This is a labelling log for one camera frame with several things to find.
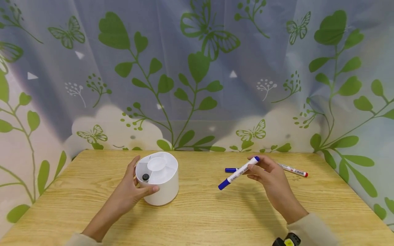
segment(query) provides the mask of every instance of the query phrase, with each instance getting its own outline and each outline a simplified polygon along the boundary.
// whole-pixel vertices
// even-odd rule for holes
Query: blue marker cap
[[[224,171],[225,172],[230,172],[230,173],[234,173],[237,170],[237,168],[225,168]]]
[[[218,187],[219,190],[223,190],[226,186],[228,186],[230,184],[230,182],[226,179],[225,181],[223,181]]]

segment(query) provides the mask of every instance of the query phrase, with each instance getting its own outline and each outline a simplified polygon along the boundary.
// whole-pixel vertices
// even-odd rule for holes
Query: marker
[[[304,171],[292,168],[291,166],[282,165],[280,163],[278,163],[278,165],[281,166],[286,171],[292,172],[294,174],[301,175],[303,177],[308,177],[308,173],[307,172],[304,172]]]
[[[308,173],[307,172],[304,172],[304,171],[292,168],[290,166],[285,166],[285,165],[282,165],[282,164],[279,164],[279,163],[278,163],[278,165],[281,166],[286,171],[289,171],[289,172],[301,175],[303,177],[308,177]],[[237,170],[238,170],[238,168],[225,168],[224,169],[225,172],[232,172],[232,173],[237,171]]]
[[[256,165],[260,161],[260,158],[258,156],[253,157],[250,161],[248,161],[245,165],[243,165],[240,169],[235,171],[235,173],[231,174],[230,177],[228,177],[225,181],[223,181],[218,187],[219,190],[223,190],[226,186],[231,184],[231,182],[234,181],[234,179],[238,178],[241,176],[244,172],[247,171],[247,166],[249,164]]]

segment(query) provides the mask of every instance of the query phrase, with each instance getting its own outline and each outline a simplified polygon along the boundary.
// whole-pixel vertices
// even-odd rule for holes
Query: hand
[[[110,227],[130,211],[141,198],[159,191],[158,186],[137,188],[138,180],[134,174],[138,160],[139,155],[130,162],[123,179],[82,234],[101,242]]]
[[[260,161],[250,164],[247,177],[260,182],[266,190],[272,206],[283,216],[288,224],[294,223],[308,215],[292,192],[284,170],[276,162],[265,155],[258,155]]]
[[[103,206],[103,209],[113,213],[114,217],[121,217],[130,211],[143,197],[159,191],[158,186],[137,188],[138,180],[134,177],[134,174],[138,160],[139,155],[130,162],[123,179]]]

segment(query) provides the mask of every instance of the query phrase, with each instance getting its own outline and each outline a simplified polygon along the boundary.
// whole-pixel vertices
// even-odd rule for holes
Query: left hand
[[[105,211],[114,213],[114,216],[116,217],[121,217],[126,214],[143,197],[152,195],[159,191],[159,187],[157,185],[137,188],[138,180],[134,174],[136,172],[136,164],[138,160],[139,155],[130,162],[127,166],[123,179],[102,208]]]
[[[111,226],[122,215],[130,211],[141,198],[159,191],[157,185],[137,188],[138,180],[134,177],[134,174],[138,160],[139,155],[130,162],[123,179],[82,234],[96,242],[101,242]]]

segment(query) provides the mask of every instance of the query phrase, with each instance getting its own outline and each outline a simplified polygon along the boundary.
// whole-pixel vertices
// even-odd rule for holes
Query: red marker
[[[307,172],[304,172],[304,171],[301,171],[301,170],[297,170],[295,168],[292,168],[291,166],[282,165],[280,163],[278,163],[278,165],[281,166],[286,171],[289,171],[289,172],[301,175],[303,177],[308,177],[308,173]]]

